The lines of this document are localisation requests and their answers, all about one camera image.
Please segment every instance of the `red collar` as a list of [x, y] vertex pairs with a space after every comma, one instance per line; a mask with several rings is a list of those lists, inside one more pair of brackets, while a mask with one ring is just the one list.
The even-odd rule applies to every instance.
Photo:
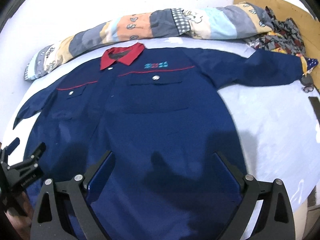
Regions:
[[[107, 49], [102, 57], [101, 57], [101, 61], [100, 61], [100, 70], [103, 70], [107, 67], [109, 67], [111, 64], [113, 64], [114, 62], [121, 62], [127, 66], [129, 66], [140, 54], [141, 52], [144, 50], [144, 45], [141, 43], [136, 43], [130, 47], [126, 47], [126, 48], [116, 48], [113, 47], [111, 49]], [[111, 59], [109, 57], [109, 54], [117, 54], [120, 52], [124, 52], [129, 50], [128, 54], [124, 55], [123, 57], [121, 57], [120, 59]]]

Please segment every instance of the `silver bolt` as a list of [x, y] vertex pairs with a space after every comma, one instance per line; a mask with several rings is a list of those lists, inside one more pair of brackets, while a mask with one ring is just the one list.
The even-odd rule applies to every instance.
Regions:
[[247, 174], [245, 176], [245, 179], [248, 180], [248, 181], [252, 181], [253, 180], [253, 176], [251, 174]]
[[44, 182], [44, 184], [46, 185], [50, 185], [52, 183], [52, 179], [46, 179], [46, 181]]
[[276, 179], [276, 184], [278, 184], [278, 185], [282, 185], [282, 184], [283, 184], [283, 182], [282, 182], [282, 180], [281, 180], [281, 179]]
[[83, 178], [81, 174], [75, 176], [75, 181], [79, 181]]

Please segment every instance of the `white wall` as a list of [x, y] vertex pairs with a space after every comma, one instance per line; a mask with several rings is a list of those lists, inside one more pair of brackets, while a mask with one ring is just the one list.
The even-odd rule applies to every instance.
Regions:
[[[307, 10], [299, 0], [287, 0]], [[26, 0], [0, 33], [0, 141], [30, 83], [25, 66], [43, 47], [114, 17], [165, 8], [231, 5], [233, 0]]]

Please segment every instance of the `wooden board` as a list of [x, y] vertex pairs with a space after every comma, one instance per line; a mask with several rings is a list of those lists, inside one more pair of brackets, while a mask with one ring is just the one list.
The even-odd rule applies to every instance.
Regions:
[[[277, 19], [286, 20], [292, 18], [300, 29], [306, 46], [307, 57], [320, 60], [320, 22], [303, 9], [284, 0], [234, 0], [234, 4], [247, 1], [261, 8], [270, 7]], [[314, 83], [320, 89], [320, 65], [311, 73]]]

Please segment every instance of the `shirt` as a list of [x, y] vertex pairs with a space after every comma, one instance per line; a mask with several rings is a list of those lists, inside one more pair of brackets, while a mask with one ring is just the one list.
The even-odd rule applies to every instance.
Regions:
[[302, 74], [298, 57], [262, 49], [243, 58], [139, 43], [111, 48], [20, 109], [15, 125], [41, 111], [25, 157], [46, 143], [39, 161], [44, 176], [28, 196], [34, 204], [45, 179], [70, 180], [112, 150], [115, 168], [91, 204], [112, 239], [214, 239], [242, 199], [214, 152], [246, 174], [236, 127], [217, 90], [233, 82], [284, 85]]

